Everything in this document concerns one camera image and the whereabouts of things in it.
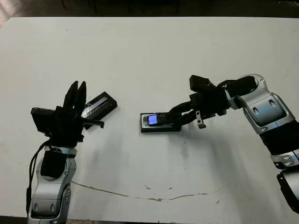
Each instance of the cell phone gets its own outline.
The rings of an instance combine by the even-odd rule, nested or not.
[[[172,124],[181,116],[178,112],[159,113],[148,116],[149,126],[160,126],[166,124]]]
[[[159,114],[164,113],[141,113],[140,114],[140,131],[141,133],[155,132],[179,132],[182,126],[172,126],[172,124],[157,125],[159,123]]]

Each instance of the wire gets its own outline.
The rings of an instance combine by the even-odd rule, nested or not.
[[[30,166],[29,166],[29,185],[26,191],[26,212],[27,214],[29,213],[29,208],[30,208],[30,203],[31,203],[31,184],[32,184],[32,180],[33,180],[33,175],[34,175],[34,170],[36,168],[36,160],[37,160],[37,156],[39,154],[39,152],[45,147],[49,145],[49,140],[45,141],[43,144],[41,144],[41,146],[38,148],[37,152],[33,155],[31,162],[30,162]]]

